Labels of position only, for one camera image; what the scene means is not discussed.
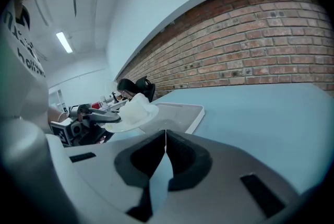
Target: white table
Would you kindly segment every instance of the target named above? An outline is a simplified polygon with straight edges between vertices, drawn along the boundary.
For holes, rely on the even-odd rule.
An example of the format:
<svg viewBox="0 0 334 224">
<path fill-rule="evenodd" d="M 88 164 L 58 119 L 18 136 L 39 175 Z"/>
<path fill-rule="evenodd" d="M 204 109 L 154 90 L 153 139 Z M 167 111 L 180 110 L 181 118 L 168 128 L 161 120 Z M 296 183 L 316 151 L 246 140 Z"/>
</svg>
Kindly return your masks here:
<svg viewBox="0 0 334 224">
<path fill-rule="evenodd" d="M 334 100 L 312 84 L 180 89 L 160 101 L 203 105 L 194 135 L 247 151 L 298 193 L 320 183 L 331 163 Z M 111 141 L 137 135 L 115 134 Z"/>
</svg>

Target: ceiling light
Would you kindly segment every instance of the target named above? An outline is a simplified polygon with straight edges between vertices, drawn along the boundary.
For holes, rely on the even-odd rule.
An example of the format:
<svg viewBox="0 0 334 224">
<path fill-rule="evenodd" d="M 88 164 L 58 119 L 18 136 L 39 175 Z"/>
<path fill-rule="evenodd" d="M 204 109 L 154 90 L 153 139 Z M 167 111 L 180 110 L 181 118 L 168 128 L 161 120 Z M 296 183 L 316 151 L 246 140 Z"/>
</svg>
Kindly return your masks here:
<svg viewBox="0 0 334 224">
<path fill-rule="evenodd" d="M 60 32 L 60 33 L 57 33 L 56 36 L 58 37 L 59 41 L 61 42 L 61 44 L 63 45 L 64 49 L 66 50 L 67 53 L 72 53 L 73 50 L 71 49 L 71 47 L 69 46 L 65 36 L 64 36 L 64 33 L 63 32 Z"/>
</svg>

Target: ceiling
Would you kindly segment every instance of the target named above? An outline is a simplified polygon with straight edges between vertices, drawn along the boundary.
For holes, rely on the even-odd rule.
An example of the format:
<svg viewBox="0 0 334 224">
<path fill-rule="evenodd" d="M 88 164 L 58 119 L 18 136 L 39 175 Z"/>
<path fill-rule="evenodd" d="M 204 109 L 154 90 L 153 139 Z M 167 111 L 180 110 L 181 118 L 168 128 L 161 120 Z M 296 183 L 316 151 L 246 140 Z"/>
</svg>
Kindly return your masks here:
<svg viewBox="0 0 334 224">
<path fill-rule="evenodd" d="M 73 53 L 106 47 L 117 0 L 29 0 L 30 35 L 39 58 L 49 61 L 67 54 L 56 33 L 64 32 Z"/>
</svg>

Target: person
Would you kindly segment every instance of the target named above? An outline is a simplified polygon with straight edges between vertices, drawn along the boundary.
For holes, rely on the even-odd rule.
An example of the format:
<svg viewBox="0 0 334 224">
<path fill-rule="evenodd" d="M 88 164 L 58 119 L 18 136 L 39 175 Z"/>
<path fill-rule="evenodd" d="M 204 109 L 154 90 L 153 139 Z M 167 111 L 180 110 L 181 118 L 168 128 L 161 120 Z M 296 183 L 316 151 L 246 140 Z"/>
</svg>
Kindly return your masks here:
<svg viewBox="0 0 334 224">
<path fill-rule="evenodd" d="M 9 0 L 0 23 L 0 117 L 22 118 L 51 133 L 50 121 L 67 113 L 49 107 L 46 74 L 30 39 L 30 17 L 24 0 Z"/>
<path fill-rule="evenodd" d="M 117 91 L 122 97 L 126 97 L 129 100 L 142 100 L 144 103 L 149 103 L 148 98 L 142 93 L 142 90 L 133 83 L 130 79 L 123 78 L 117 84 Z"/>
</svg>

